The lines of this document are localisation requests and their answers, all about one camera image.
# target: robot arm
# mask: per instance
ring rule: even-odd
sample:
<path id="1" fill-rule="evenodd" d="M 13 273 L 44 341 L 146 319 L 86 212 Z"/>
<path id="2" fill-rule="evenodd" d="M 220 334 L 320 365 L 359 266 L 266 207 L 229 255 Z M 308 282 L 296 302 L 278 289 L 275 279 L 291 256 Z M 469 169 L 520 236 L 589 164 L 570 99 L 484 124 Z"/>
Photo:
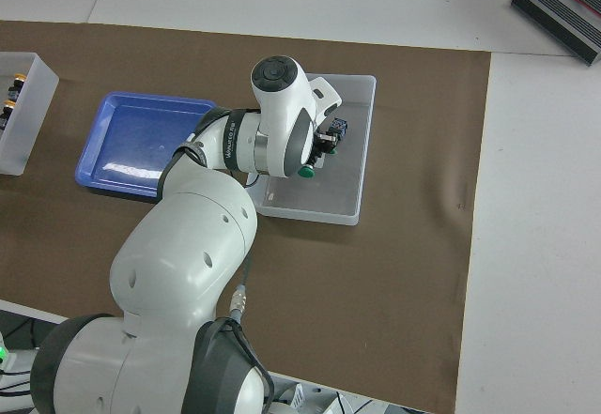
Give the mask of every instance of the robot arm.
<path id="1" fill-rule="evenodd" d="M 261 112 L 206 115 L 163 172 L 161 201 L 117 254 L 110 286 L 123 318 L 71 319 L 42 344 L 31 373 L 39 414 L 266 412 L 272 383 L 239 324 L 243 287 L 232 315 L 215 319 L 253 243 L 256 212 L 215 169 L 291 176 L 341 100 L 289 57 L 261 61 L 252 84 Z"/>

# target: white box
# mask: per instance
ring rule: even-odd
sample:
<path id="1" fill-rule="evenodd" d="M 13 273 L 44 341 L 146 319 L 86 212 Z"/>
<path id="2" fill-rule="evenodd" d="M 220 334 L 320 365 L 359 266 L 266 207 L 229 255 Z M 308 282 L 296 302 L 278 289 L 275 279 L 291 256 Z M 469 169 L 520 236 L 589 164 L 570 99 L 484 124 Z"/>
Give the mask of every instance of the white box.
<path id="1" fill-rule="evenodd" d="M 372 121 L 376 78 L 366 75 L 307 74 L 322 76 L 342 98 L 333 116 L 348 122 L 338 153 L 326 156 L 312 178 L 261 176 L 246 189 L 259 214 L 268 217 L 355 225 L 359 222 L 363 175 Z M 249 175 L 248 182 L 256 175 Z"/>
<path id="2" fill-rule="evenodd" d="M 10 120 L 0 131 L 0 173 L 22 175 L 38 137 L 58 76 L 35 53 L 0 52 L 0 96 L 4 101 L 15 73 L 27 75 Z"/>

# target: brown cardboard sheet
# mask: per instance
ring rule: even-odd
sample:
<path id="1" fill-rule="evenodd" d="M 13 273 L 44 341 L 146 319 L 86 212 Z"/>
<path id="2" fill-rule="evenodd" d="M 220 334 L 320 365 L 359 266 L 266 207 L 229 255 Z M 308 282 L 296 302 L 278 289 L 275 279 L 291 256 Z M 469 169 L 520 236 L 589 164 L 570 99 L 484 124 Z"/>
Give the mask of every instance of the brown cardboard sheet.
<path id="1" fill-rule="evenodd" d="M 359 225 L 260 217 L 245 328 L 272 371 L 454 411 L 489 54 L 21 22 L 0 23 L 0 50 L 60 77 L 24 174 L 0 175 L 0 299 L 66 316 L 119 314 L 109 268 L 152 208 L 73 178 L 107 92 L 255 107 L 249 74 L 272 54 L 376 76 Z"/>

